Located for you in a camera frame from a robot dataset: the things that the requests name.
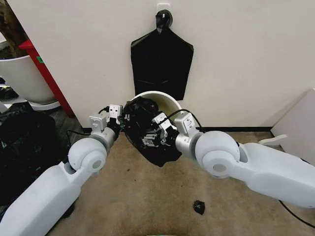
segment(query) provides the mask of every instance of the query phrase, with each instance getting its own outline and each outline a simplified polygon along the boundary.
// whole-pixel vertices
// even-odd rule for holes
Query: white wall
[[[204,126],[272,126],[315,87],[314,0],[172,0],[194,45],[182,106]],[[155,0],[9,0],[83,127],[134,96],[130,43]]]

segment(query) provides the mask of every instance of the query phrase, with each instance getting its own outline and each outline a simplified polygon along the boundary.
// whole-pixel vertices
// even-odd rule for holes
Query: small black debris
[[[193,209],[200,215],[203,215],[205,212],[205,203],[199,200],[193,203]]]

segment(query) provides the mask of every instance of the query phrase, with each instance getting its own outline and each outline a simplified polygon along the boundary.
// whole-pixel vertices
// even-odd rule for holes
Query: baseboard
[[[222,131],[222,132],[270,132],[272,127],[203,127],[203,130],[208,131]],[[91,128],[82,128],[84,133],[91,133]]]

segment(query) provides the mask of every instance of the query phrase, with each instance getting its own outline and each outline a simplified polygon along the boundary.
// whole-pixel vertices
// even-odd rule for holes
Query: white plastic casing
[[[234,163],[240,160],[240,150],[234,139],[220,131],[201,135],[196,143],[195,154],[199,165],[219,178],[228,177]]]
[[[85,138],[72,145],[68,159],[71,167],[76,171],[84,167],[87,171],[94,173],[104,166],[106,156],[106,149],[101,142]]]

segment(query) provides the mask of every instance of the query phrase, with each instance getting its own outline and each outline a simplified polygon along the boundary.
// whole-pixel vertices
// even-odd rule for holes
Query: white bucket
[[[139,96],[155,101],[158,105],[158,109],[160,111],[163,111],[167,116],[182,108],[181,105],[179,105],[179,103],[173,97],[164,92],[147,91],[138,94],[133,99]]]
[[[23,99],[46,105],[56,102],[46,81],[30,56],[0,60],[0,76]]]

